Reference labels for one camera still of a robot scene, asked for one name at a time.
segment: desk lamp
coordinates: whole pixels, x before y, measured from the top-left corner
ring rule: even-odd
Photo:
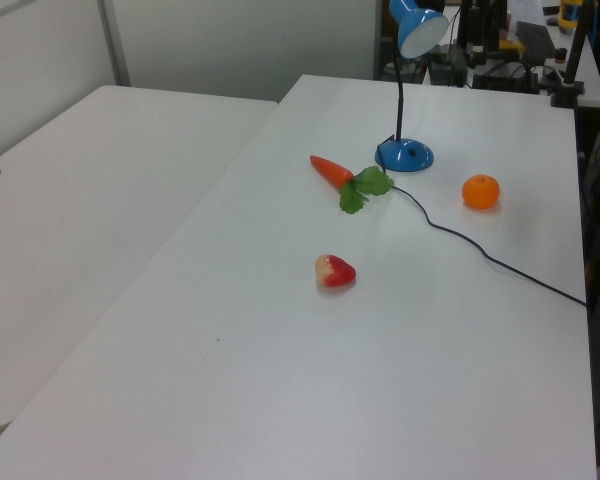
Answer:
[[[414,0],[391,0],[389,11],[399,26],[393,45],[393,65],[399,92],[398,123],[395,136],[378,145],[375,159],[380,166],[388,170],[417,172],[433,163],[433,152],[423,143],[400,136],[404,94],[398,55],[407,59],[424,55],[442,39],[449,21],[441,13],[418,8]]]

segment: wall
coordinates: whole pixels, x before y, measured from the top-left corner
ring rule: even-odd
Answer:
[[[378,0],[106,0],[134,87],[279,101],[301,74],[371,79]]]
[[[35,0],[0,16],[0,154],[114,83],[96,0]]]

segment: fake vegetable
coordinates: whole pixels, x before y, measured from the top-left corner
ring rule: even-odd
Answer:
[[[384,195],[393,180],[378,167],[367,167],[358,175],[326,158],[311,155],[311,165],[340,193],[340,208],[347,213],[356,213],[365,202],[366,195]]]

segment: orange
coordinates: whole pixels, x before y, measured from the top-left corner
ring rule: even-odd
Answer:
[[[462,198],[473,208],[491,208],[498,203],[499,197],[500,185],[489,175],[474,175],[462,186]]]

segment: black cable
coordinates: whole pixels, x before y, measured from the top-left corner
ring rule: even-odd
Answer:
[[[453,29],[456,27],[456,18],[458,18],[459,13],[460,10],[458,10],[456,14],[451,17],[451,36],[449,37],[449,51],[447,52],[447,55],[451,55],[451,45],[453,45]]]
[[[416,79],[416,73],[418,73],[418,71],[420,70],[423,59],[424,59],[424,57],[420,57],[418,59],[418,61],[414,64],[413,74],[411,75],[411,82],[410,83],[413,83],[415,81],[415,79]]]
[[[480,76],[480,81],[478,82],[478,88],[483,88],[486,84],[487,78],[490,75],[493,75],[493,72],[495,72],[496,70],[498,70],[501,67],[504,67],[505,65],[509,64],[509,63],[520,63],[517,62],[515,60],[504,60],[500,63],[496,63],[493,67],[491,67],[489,70],[487,70],[486,72],[484,72],[481,76]]]
[[[378,153],[378,158],[380,159],[380,166],[382,167],[382,171],[386,173],[387,169],[384,166],[384,159],[382,158],[382,152],[380,151],[380,145],[378,145],[376,147],[376,152]],[[495,263],[496,265],[500,265],[503,268],[506,268],[507,270],[516,273],[518,275],[520,275],[521,277],[526,278],[527,280],[531,280],[532,282],[540,285],[541,287],[544,287],[548,290],[551,290],[552,292],[557,293],[558,295],[562,295],[565,298],[568,298],[569,300],[571,300],[572,302],[577,303],[578,305],[582,305],[583,307],[586,308],[587,304],[586,302],[583,302],[582,300],[577,299],[576,297],[573,297],[571,295],[569,295],[566,292],[563,292],[562,290],[558,290],[555,287],[552,287],[551,285],[548,285],[540,280],[538,280],[537,278],[532,277],[531,275],[528,275],[520,270],[518,270],[517,268],[511,267],[509,265],[507,265],[504,262],[501,262],[500,260],[493,258],[491,255],[489,255],[484,248],[482,248],[480,246],[480,244],[478,244],[478,242],[476,242],[475,240],[472,240],[471,238],[467,237],[466,235],[463,235],[460,232],[456,232],[455,230],[451,230],[450,228],[446,228],[443,227],[441,225],[436,225],[435,223],[433,223],[430,219],[429,219],[429,214],[427,213],[427,211],[424,209],[424,207],[420,204],[420,202],[418,202],[415,197],[413,195],[411,195],[409,192],[407,192],[406,190],[403,190],[402,188],[396,187],[395,185],[391,187],[392,189],[403,193],[404,195],[408,196],[411,200],[413,200],[415,202],[416,205],[418,205],[418,207],[420,207],[420,210],[422,210],[422,213],[424,213],[424,217],[427,219],[427,223],[432,226],[435,229],[438,230],[442,230],[443,232],[447,232],[447,233],[451,233],[452,235],[455,235],[457,237],[462,238],[463,240],[466,240],[467,242],[469,242],[471,245],[473,245],[474,247],[476,247],[478,250],[480,250],[480,253],[482,253],[482,255],[484,256],[484,258],[486,258],[487,260],[489,260],[492,263]]]

